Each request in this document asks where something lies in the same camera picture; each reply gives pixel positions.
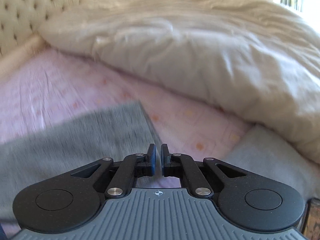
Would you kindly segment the pink patterned bed sheet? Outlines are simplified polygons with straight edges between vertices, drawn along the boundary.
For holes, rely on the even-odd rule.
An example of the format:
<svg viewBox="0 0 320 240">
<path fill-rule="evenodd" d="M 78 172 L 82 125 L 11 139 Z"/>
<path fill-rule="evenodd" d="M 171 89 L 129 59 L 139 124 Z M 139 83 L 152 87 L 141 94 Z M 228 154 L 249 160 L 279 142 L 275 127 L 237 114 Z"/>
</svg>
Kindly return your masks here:
<svg viewBox="0 0 320 240">
<path fill-rule="evenodd" d="M 1 145 L 84 114 L 138 101 L 161 143 L 221 158 L 250 129 L 236 116 L 81 57 L 48 49 L 1 81 Z"/>
</svg>

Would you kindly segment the grey speckled pants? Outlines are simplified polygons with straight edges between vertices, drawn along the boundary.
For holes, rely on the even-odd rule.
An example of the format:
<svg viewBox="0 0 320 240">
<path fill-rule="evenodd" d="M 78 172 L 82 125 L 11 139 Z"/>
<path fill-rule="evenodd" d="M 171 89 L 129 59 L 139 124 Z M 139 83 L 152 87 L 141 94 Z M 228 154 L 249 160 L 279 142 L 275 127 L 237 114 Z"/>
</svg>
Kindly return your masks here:
<svg viewBox="0 0 320 240">
<path fill-rule="evenodd" d="M 1 145 L 1 220 L 25 187 L 103 157 L 123 160 L 161 140 L 140 102 L 100 109 Z"/>
</svg>

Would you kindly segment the cream duvet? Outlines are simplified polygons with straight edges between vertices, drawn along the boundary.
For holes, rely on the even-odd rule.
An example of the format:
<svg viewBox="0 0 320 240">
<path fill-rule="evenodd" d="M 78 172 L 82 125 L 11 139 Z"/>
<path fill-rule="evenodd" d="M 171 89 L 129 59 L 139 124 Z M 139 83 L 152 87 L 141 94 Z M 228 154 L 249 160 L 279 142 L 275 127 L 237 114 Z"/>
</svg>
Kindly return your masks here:
<svg viewBox="0 0 320 240">
<path fill-rule="evenodd" d="M 319 33 L 292 10 L 267 0 L 96 0 L 39 33 L 253 123 L 227 161 L 319 197 Z"/>
</svg>

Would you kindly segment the cream tufted headboard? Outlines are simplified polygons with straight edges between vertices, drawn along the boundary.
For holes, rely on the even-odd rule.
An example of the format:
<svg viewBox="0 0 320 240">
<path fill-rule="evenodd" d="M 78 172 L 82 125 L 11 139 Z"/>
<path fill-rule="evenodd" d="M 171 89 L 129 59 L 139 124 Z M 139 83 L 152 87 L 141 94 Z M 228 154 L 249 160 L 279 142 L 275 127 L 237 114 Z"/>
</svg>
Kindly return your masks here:
<svg viewBox="0 0 320 240">
<path fill-rule="evenodd" d="M 42 22 L 92 0 L 1 0 L 1 57 L 37 32 Z"/>
</svg>

